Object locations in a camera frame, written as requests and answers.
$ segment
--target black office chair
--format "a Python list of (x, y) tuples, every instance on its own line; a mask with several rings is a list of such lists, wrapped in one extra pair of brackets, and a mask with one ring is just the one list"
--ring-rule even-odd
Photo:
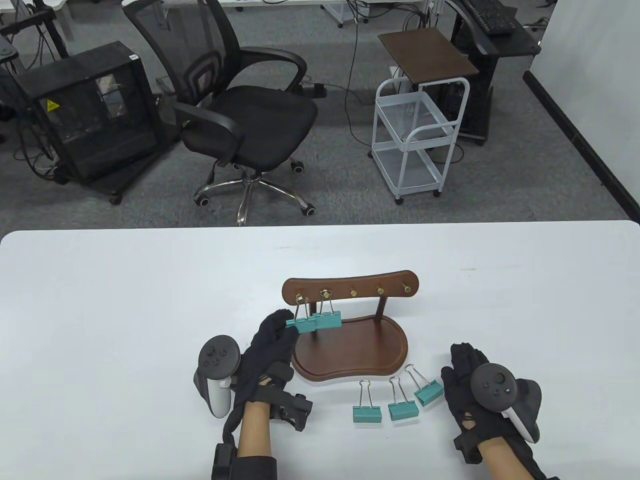
[[(290, 160), (316, 119), (313, 101), (291, 93), (307, 72), (305, 61), (282, 50), (240, 48), (217, 0), (197, 0), (194, 5), (172, 8), (166, 16), (161, 3), (128, 0), (122, 8), (173, 83), (176, 123), (183, 127), (185, 146), (216, 159), (207, 183), (193, 197), (196, 204), (206, 206), (208, 195), (217, 188), (242, 185), (237, 224), (243, 226), (252, 189), (260, 184), (297, 201), (305, 216), (313, 215), (316, 209), (302, 196), (262, 178)], [(247, 85), (228, 88), (244, 68), (269, 60), (298, 67), (286, 91)], [(242, 177), (214, 184), (216, 167), (229, 163), (243, 171)], [(291, 168), (296, 173), (304, 169), (302, 162), (292, 159)]]

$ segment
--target chair base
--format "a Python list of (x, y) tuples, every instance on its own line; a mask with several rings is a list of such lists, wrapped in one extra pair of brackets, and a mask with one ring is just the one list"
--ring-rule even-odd
[(244, 187), (244, 195), (240, 206), (238, 207), (237, 214), (237, 226), (244, 227), (246, 225), (247, 216), (249, 214), (249, 204), (251, 202), (251, 195), (253, 189), (257, 185), (267, 187), (270, 190), (281, 193), (288, 196), (292, 200), (295, 200), (302, 210), (302, 215), (310, 217), (316, 213), (316, 208), (307, 202), (300, 194), (289, 190), (287, 188), (276, 185), (262, 177), (261, 172), (256, 172), (243, 166), (237, 166), (243, 171), (242, 177), (236, 180), (229, 180), (227, 182), (220, 182), (218, 184), (205, 184), (198, 188), (198, 191), (193, 195), (193, 201), (200, 207), (206, 207), (209, 204), (209, 195), (214, 191), (222, 187), (230, 185), (242, 185)]

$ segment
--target black pc tower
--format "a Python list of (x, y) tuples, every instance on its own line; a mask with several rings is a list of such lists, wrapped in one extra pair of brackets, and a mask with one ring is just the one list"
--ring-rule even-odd
[(34, 121), (56, 151), (54, 178), (111, 196), (122, 193), (167, 148), (144, 67), (120, 42), (16, 77)]

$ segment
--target wooden base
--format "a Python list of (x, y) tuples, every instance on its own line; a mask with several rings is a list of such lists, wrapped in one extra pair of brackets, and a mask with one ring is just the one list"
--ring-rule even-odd
[(406, 335), (391, 318), (374, 318), (347, 319), (341, 328), (300, 335), (293, 367), (310, 381), (396, 373), (409, 350)]

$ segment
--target binder clip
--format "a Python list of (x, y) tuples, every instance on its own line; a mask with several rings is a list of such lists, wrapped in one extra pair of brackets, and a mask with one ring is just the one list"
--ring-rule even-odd
[[(342, 326), (342, 315), (340, 313), (340, 310), (333, 310), (331, 295), (331, 290), (322, 290), (320, 292), (320, 313), (311, 315), (311, 318), (316, 321), (316, 330), (323, 330), (325, 328), (340, 328)], [(322, 306), (325, 300), (329, 300), (331, 312), (322, 313)]]
[[(300, 302), (305, 301), (305, 318), (298, 318), (298, 310), (300, 309)], [(295, 326), (300, 333), (308, 333), (316, 331), (316, 319), (314, 316), (309, 317), (307, 310), (308, 298), (304, 298), (302, 295), (296, 296), (296, 313), (293, 315), (293, 320), (287, 320), (287, 328)]]
[[(422, 380), (424, 380), (424, 382), (426, 383), (424, 387), (420, 387), (420, 385), (418, 384), (418, 381), (415, 379), (415, 377), (409, 370), (409, 367), (411, 367), (411, 369), (414, 372), (416, 372), (420, 376), (420, 378), (422, 378)], [(411, 380), (413, 380), (413, 382), (415, 383), (415, 386), (418, 387), (418, 390), (413, 394), (418, 399), (418, 402), (420, 402), (420, 405), (425, 406), (433, 402), (436, 398), (438, 398), (444, 393), (444, 387), (441, 384), (439, 384), (435, 380), (433, 381), (427, 380), (418, 370), (415, 369), (413, 364), (408, 364), (404, 368), (404, 371), (411, 376)]]
[[(396, 400), (396, 387), (393, 382), (394, 378), (398, 381), (398, 387), (402, 392), (404, 402), (398, 402)], [(402, 388), (402, 384), (400, 384), (400, 378), (391, 377), (389, 379), (389, 383), (391, 384), (391, 388), (394, 389), (394, 402), (389, 404), (389, 414), (391, 414), (391, 421), (417, 417), (420, 414), (420, 410), (418, 410), (418, 406), (415, 404), (415, 401), (409, 401), (409, 399), (406, 397), (406, 394), (404, 393), (404, 390)]]
[[(362, 406), (363, 382), (367, 382), (370, 406)], [(360, 404), (353, 407), (353, 423), (382, 423), (382, 411), (379, 406), (373, 406), (373, 401), (371, 400), (371, 382), (369, 380), (360, 380), (359, 384)]]

